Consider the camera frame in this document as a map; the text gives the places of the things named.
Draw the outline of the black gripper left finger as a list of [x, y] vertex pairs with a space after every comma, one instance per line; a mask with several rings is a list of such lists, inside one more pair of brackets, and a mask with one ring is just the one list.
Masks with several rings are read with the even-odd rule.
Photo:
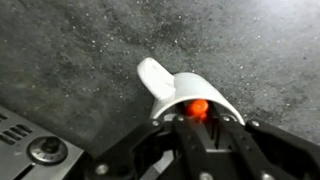
[[86, 165], [86, 180], [139, 180], [166, 151], [173, 161], [155, 180], [199, 180], [212, 174], [208, 154], [191, 120], [175, 116], [158, 126], [143, 123]]

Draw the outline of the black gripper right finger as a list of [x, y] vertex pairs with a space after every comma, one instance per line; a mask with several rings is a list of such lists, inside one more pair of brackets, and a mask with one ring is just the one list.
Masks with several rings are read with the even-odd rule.
[[320, 147], [256, 119], [244, 125], [211, 108], [216, 150], [235, 160], [244, 180], [320, 180]]

